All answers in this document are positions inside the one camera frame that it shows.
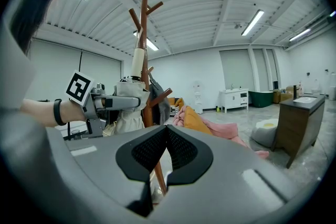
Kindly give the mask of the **wooden coat rack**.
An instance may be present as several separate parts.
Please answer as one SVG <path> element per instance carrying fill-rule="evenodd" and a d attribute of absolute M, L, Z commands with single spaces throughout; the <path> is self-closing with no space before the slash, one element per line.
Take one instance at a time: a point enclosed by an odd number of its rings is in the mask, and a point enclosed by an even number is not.
<path fill-rule="evenodd" d="M 141 0 L 140 16 L 137 16 L 134 9 L 130 9 L 130 16 L 137 29 L 136 32 L 136 44 L 132 60 L 131 77 L 135 80 L 139 80 L 144 83 L 145 89 L 149 89 L 149 73 L 148 70 L 148 47 L 147 47 L 147 22 L 148 15 L 153 13 L 159 7 L 163 5 L 162 2 L 155 4 L 153 7 L 148 5 L 148 0 Z M 152 107 L 166 98 L 172 90 L 169 88 L 160 94 L 153 101 L 149 99 L 146 101 L 146 105 L 142 110 L 142 118 L 144 126 L 153 126 Z"/>

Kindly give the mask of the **brown sink cabinet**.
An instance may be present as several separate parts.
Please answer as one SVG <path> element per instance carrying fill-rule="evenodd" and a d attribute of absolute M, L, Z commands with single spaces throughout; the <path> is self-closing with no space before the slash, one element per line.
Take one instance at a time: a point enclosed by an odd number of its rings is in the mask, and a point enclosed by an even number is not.
<path fill-rule="evenodd" d="M 323 95 L 305 94 L 295 100 L 280 102 L 278 126 L 271 150 L 282 148 L 289 155 L 286 168 L 290 168 L 298 155 L 314 146 L 322 123 L 325 100 Z"/>

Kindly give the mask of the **dark grey bag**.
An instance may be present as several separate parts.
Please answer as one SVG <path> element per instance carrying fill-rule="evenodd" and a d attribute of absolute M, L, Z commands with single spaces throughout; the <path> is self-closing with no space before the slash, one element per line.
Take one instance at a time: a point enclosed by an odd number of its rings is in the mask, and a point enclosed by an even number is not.
<path fill-rule="evenodd" d="M 149 100 L 153 101 L 164 91 L 162 87 L 153 79 L 151 73 L 149 73 Z M 171 106 L 168 98 L 163 99 L 161 102 L 152 107 L 152 116 L 154 125 L 163 125 L 169 118 L 171 113 Z"/>

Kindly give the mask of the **person's left forearm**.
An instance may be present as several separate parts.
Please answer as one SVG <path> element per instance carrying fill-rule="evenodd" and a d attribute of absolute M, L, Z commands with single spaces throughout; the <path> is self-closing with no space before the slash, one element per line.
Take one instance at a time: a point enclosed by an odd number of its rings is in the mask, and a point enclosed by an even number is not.
<path fill-rule="evenodd" d="M 54 102 L 39 102 L 24 99 L 20 110 L 34 117 L 39 123 L 46 127 L 58 126 L 53 112 Z M 63 122 L 85 121 L 86 117 L 79 104 L 68 101 L 62 101 L 60 105 L 61 119 Z"/>

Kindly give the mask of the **green bathtub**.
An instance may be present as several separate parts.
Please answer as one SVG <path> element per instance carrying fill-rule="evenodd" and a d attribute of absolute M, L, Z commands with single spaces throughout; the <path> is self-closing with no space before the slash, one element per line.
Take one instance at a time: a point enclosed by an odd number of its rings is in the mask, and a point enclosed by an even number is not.
<path fill-rule="evenodd" d="M 256 108 L 264 108 L 272 105 L 273 92 L 272 91 L 249 91 L 251 103 Z"/>

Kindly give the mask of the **black white striped sofa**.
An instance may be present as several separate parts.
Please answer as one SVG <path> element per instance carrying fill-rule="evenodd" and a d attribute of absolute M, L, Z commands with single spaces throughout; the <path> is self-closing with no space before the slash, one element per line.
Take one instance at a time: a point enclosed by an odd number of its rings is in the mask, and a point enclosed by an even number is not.
<path fill-rule="evenodd" d="M 171 107 L 170 116 L 175 116 L 184 106 L 184 100 L 182 98 L 168 98 L 168 101 Z"/>

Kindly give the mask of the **beige folding umbrella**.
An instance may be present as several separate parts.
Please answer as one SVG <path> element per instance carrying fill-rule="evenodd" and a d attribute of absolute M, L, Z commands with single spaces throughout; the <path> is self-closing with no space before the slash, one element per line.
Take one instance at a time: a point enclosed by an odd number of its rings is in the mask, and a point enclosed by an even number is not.
<path fill-rule="evenodd" d="M 140 105 L 136 108 L 123 108 L 119 111 L 117 121 L 114 124 L 112 135 L 136 131 L 144 128 L 142 110 L 146 107 L 150 92 L 141 82 L 142 67 L 144 62 L 144 49 L 140 48 L 140 38 L 143 29 L 136 33 L 137 45 L 132 60 L 131 75 L 119 81 L 115 86 L 115 94 L 119 97 L 139 98 Z"/>

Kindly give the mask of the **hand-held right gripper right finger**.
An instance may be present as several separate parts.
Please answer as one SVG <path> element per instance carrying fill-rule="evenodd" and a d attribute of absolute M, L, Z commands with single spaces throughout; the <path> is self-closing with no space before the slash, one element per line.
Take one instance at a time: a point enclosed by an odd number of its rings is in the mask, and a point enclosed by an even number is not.
<path fill-rule="evenodd" d="M 199 131 L 166 127 L 166 149 L 172 162 L 166 181 L 168 190 L 204 181 L 213 165 L 212 140 L 212 136 Z"/>

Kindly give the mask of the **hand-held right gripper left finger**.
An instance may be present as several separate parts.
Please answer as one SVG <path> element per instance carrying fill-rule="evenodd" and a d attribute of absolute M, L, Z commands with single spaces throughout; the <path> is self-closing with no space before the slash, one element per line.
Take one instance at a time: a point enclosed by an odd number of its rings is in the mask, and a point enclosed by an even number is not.
<path fill-rule="evenodd" d="M 146 217 L 153 210 L 150 192 L 150 173 L 154 170 L 166 149 L 166 125 L 154 129 L 145 128 L 143 135 L 121 145 L 116 152 L 116 163 L 125 176 L 132 181 L 142 182 L 140 199 L 127 208 Z"/>

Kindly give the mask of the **cardboard box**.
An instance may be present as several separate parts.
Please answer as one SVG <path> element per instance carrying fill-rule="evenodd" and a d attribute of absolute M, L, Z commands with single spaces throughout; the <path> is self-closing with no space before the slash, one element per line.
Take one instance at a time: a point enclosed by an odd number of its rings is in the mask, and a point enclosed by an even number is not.
<path fill-rule="evenodd" d="M 282 101 L 293 99 L 294 88 L 293 86 L 288 86 L 285 89 L 273 90 L 273 103 L 278 104 Z"/>

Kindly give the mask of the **black wristband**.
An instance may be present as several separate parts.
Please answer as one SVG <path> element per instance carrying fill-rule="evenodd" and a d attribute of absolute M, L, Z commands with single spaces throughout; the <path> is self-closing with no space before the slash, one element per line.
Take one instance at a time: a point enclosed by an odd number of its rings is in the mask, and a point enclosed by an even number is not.
<path fill-rule="evenodd" d="M 53 106 L 53 112 L 54 112 L 54 118 L 59 126 L 64 126 L 66 125 L 65 122 L 61 119 L 61 113 L 60 113 L 60 105 L 61 105 L 62 99 L 56 99 L 54 101 L 54 106 Z"/>

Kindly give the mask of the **egg-shaped floor cushion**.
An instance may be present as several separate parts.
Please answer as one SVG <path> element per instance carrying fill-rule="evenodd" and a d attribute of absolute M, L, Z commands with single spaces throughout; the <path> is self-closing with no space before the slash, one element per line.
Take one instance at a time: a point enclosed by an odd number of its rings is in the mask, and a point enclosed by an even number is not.
<path fill-rule="evenodd" d="M 257 122 L 251 138 L 258 144 L 270 148 L 275 140 L 278 119 L 267 119 Z"/>

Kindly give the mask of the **pink blanket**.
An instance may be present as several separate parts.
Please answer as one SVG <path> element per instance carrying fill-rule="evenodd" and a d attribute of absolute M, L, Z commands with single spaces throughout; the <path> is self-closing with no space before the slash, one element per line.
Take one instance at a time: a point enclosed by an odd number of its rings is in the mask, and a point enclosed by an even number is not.
<path fill-rule="evenodd" d="M 186 105 L 183 106 L 181 110 L 174 116 L 173 125 L 184 127 L 184 115 L 186 107 Z M 249 148 L 248 145 L 238 136 L 238 126 L 236 123 L 217 124 L 203 117 L 201 118 L 205 125 L 210 129 L 213 136 L 224 138 L 243 147 Z"/>

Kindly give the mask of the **orange cushion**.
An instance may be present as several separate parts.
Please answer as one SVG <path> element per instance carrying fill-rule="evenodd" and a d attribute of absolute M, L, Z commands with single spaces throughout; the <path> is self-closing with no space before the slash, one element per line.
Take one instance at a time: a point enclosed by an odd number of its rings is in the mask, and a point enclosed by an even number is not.
<path fill-rule="evenodd" d="M 185 109 L 184 127 L 213 135 L 210 129 L 203 122 L 202 118 L 190 106 L 187 106 Z"/>

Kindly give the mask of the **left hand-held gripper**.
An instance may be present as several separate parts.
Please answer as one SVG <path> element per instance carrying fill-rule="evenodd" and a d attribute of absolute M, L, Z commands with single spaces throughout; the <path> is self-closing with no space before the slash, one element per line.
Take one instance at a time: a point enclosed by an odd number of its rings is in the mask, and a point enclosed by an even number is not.
<path fill-rule="evenodd" d="M 132 109 L 141 104 L 137 97 L 123 97 L 107 95 L 102 98 L 104 93 L 102 87 L 93 87 L 94 80 L 79 72 L 74 71 L 69 84 L 65 90 L 65 95 L 73 102 L 78 104 L 86 117 L 87 138 L 103 136 L 103 129 L 106 124 L 98 115 L 98 109 Z"/>

